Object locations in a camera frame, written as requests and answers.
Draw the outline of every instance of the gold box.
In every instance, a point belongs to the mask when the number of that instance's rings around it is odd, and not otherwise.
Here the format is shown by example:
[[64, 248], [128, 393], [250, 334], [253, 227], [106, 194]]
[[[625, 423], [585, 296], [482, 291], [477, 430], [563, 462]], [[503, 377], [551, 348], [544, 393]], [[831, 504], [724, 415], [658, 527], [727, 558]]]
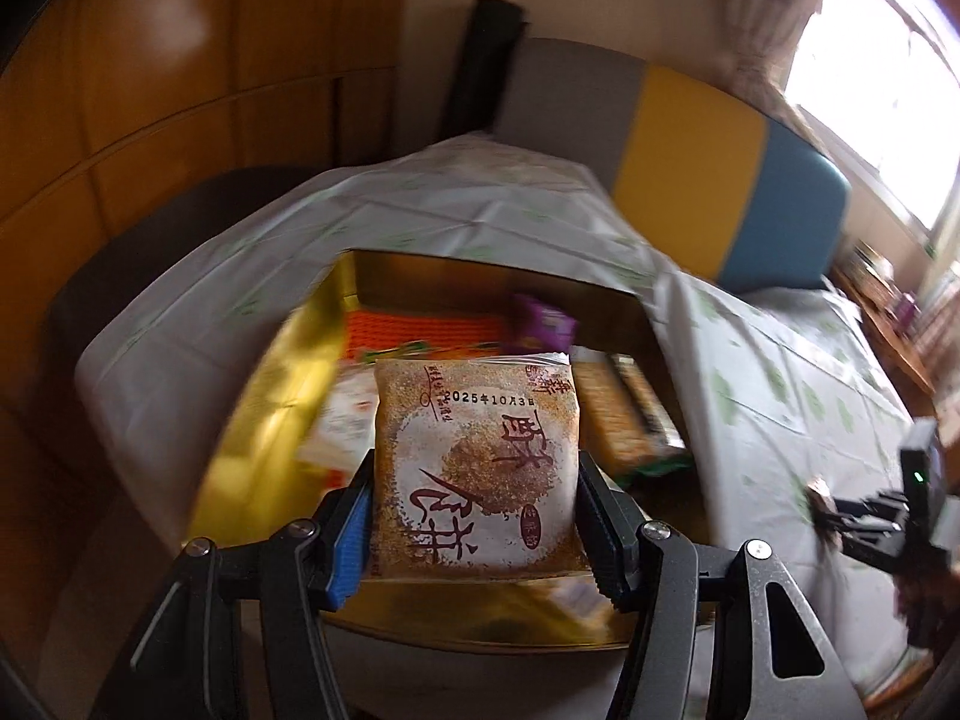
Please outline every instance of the gold box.
[[[529, 293], [576, 317], [577, 343], [632, 356], [685, 432], [664, 356], [635, 295], [507, 266], [350, 251], [290, 314], [248, 380], [200, 486], [188, 537], [233, 546], [268, 538], [290, 520], [313, 514], [325, 474], [294, 454], [336, 376], [350, 311], [507, 316], [514, 293]], [[651, 515], [702, 538], [706, 519], [695, 472], [651, 480], [642, 497]], [[342, 610], [325, 616], [386, 640], [461, 651], [626, 646], [632, 615], [592, 600], [591, 586], [590, 576], [362, 581]]]

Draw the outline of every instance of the chinese characters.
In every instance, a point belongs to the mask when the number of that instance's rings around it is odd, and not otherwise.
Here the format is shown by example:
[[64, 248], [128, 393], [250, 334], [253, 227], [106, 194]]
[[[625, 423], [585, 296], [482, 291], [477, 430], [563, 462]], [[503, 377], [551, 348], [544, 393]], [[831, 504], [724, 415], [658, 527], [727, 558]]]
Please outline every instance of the chinese characters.
[[573, 384], [568, 376], [555, 373], [538, 365], [527, 365], [527, 380], [534, 386], [534, 392], [558, 395], [573, 392]]
[[497, 395], [496, 393], [488, 395], [483, 391], [462, 391], [462, 389], [455, 389], [453, 392], [445, 392], [443, 397], [449, 402], [450, 398], [453, 398], [454, 403], [480, 403], [484, 406], [490, 404], [495, 406], [499, 403], [501, 406], [532, 406], [534, 405], [534, 399], [529, 395], [524, 397], [523, 395]]
[[[443, 373], [440, 373], [440, 367], [436, 365], [424, 365], [426, 374], [426, 390], [421, 393], [421, 406], [427, 406], [433, 410], [433, 418], [438, 422], [442, 419], [444, 422], [453, 420], [450, 410], [450, 393], [443, 391]], [[433, 396], [440, 396], [437, 403], [433, 402]]]
[[493, 458], [497, 463], [503, 460], [512, 460], [517, 468], [533, 464], [535, 469], [541, 466], [541, 461], [553, 463], [553, 458], [546, 452], [546, 435], [539, 423], [539, 415], [534, 409], [532, 418], [529, 416], [510, 416], [507, 413], [500, 415], [503, 419], [503, 435], [501, 436], [510, 445], [512, 455]]
[[[464, 537], [473, 532], [473, 523], [467, 522], [465, 523], [466, 526], [461, 529], [461, 520], [453, 512], [459, 512], [460, 517], [466, 519], [473, 513], [473, 504], [480, 505], [483, 499], [479, 495], [474, 495], [453, 483], [440, 479], [439, 476], [434, 476], [427, 470], [421, 469], [421, 472], [443, 489], [435, 490], [432, 487], [425, 487], [410, 493], [410, 503], [424, 513], [419, 523], [422, 525], [426, 521], [427, 524], [426, 528], [413, 529], [414, 549], [429, 551], [434, 565], [440, 562], [441, 550], [455, 549], [457, 560], [462, 560], [464, 557], [464, 547], [472, 555], [477, 551], [478, 545], [466, 543]], [[453, 495], [453, 500], [448, 502], [451, 495]], [[432, 503], [427, 506], [424, 504], [424, 500], [432, 500]], [[434, 517], [430, 516], [429, 512], [451, 512], [453, 517], [451, 517], [450, 529], [438, 529], [437, 522]]]

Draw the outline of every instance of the wooden cabinet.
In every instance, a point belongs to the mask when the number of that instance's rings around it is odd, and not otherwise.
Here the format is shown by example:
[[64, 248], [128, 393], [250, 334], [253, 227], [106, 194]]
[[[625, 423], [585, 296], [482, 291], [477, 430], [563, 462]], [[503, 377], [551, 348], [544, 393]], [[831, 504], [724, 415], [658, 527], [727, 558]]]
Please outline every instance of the wooden cabinet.
[[[24, 485], [55, 490], [58, 474], [64, 488], [85, 474], [59, 456], [70, 442], [23, 448], [38, 432], [61, 435], [44, 422], [59, 410], [41, 402], [53, 365], [44, 318], [59, 287], [110, 236], [216, 173], [381, 159], [402, 8], [403, 0], [51, 0], [40, 14], [0, 74], [0, 409], [16, 434], [0, 449], [13, 464], [4, 493], [29, 502], [4, 520], [0, 538], [21, 538], [33, 527], [26, 517], [41, 522], [37, 509], [55, 504]], [[69, 381], [69, 371], [58, 375]], [[18, 552], [6, 567], [16, 572], [18, 560], [27, 557]], [[56, 589], [62, 576], [48, 573]], [[8, 630], [16, 613], [0, 618], [15, 655], [26, 640], [37, 644], [56, 598], [48, 589], [24, 597], [42, 574], [28, 572], [4, 596], [5, 608], [24, 615], [18, 631]]]

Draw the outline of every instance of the wall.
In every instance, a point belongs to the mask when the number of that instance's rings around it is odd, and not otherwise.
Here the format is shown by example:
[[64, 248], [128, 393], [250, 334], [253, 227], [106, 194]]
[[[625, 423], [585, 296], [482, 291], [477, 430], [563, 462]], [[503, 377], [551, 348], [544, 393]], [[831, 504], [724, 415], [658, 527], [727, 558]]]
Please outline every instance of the wall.
[[[406, 0], [392, 150], [431, 143], [474, 0]], [[509, 0], [529, 34], [592, 43], [715, 82], [728, 61], [723, 0]]]
[[0, 74], [0, 635], [27, 665], [112, 484], [51, 298], [206, 177], [381, 157], [401, 3], [52, 0]]

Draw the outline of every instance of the snack package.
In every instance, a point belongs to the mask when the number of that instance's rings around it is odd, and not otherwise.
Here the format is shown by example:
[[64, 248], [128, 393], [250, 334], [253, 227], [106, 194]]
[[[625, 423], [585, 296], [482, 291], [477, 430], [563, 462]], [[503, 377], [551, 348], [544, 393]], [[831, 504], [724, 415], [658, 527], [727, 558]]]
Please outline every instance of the snack package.
[[577, 320], [560, 309], [529, 295], [514, 295], [515, 317], [512, 341], [506, 351], [512, 354], [568, 352], [577, 329]]
[[296, 450], [299, 460], [330, 471], [328, 487], [347, 485], [373, 448], [376, 379], [372, 365], [341, 365], [317, 420]]
[[620, 484], [690, 466], [673, 421], [630, 357], [582, 346], [571, 357], [584, 441], [598, 466]]
[[587, 568], [566, 365], [378, 360], [371, 576], [517, 579]]
[[665, 458], [685, 453], [686, 444], [680, 437], [680, 431], [666, 413], [664, 404], [659, 402], [646, 377], [640, 372], [640, 366], [634, 358], [625, 354], [614, 354], [611, 355], [611, 361], [635, 404], [640, 406], [640, 415], [653, 439], [656, 454]]

